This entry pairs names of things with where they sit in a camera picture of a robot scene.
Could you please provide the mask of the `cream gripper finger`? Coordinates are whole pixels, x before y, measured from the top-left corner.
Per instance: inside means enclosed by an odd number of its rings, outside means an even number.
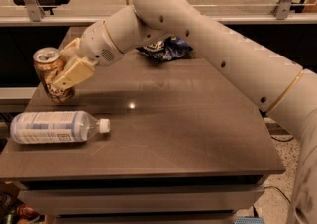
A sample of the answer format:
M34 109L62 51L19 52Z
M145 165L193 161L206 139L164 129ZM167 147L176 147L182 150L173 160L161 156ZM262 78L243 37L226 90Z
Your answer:
M79 45L80 45L80 38L75 38L60 51L61 56L66 61L69 61L72 57L78 54Z
M90 78L95 72L95 65L96 62L88 57L73 56L53 81L53 86L62 90L72 88Z

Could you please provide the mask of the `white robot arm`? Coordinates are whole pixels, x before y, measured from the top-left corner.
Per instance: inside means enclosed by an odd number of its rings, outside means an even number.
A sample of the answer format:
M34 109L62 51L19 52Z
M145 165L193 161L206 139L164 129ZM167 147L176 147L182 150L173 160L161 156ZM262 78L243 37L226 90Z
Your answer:
M63 50L54 80L73 87L129 50L176 35L300 143L286 224L317 224L317 74L201 14L186 0L133 0Z

